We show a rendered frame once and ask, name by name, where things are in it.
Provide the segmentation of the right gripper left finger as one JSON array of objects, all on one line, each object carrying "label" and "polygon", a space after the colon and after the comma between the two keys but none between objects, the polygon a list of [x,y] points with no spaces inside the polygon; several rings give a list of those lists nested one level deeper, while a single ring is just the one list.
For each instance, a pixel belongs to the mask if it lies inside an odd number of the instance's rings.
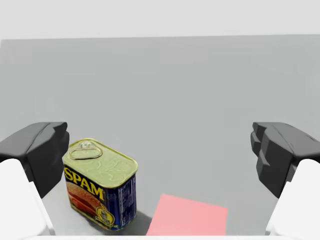
[{"label": "right gripper left finger", "polygon": [[37,122],[0,141],[0,236],[54,236],[42,199],[61,181],[66,122]]}]

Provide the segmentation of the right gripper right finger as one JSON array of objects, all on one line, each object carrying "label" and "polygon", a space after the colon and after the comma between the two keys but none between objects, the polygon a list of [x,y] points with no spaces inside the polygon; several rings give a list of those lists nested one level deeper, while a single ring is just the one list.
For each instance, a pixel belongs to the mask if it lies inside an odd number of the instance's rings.
[{"label": "right gripper right finger", "polygon": [[250,134],[260,182],[278,199],[271,236],[320,236],[320,140],[282,122],[254,122]]}]

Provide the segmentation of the green and blue rectangular can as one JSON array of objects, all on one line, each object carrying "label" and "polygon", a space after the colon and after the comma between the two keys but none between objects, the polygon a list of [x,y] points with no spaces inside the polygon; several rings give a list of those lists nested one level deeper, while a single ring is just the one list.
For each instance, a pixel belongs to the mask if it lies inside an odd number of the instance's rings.
[{"label": "green and blue rectangular can", "polygon": [[109,231],[136,217],[136,160],[92,138],[70,144],[62,160],[75,211]]}]

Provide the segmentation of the pink pad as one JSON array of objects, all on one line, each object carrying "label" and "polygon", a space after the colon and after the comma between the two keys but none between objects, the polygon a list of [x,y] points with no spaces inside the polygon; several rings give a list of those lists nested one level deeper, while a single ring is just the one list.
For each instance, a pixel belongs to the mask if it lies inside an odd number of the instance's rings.
[{"label": "pink pad", "polygon": [[224,236],[228,209],[162,194],[148,236]]}]

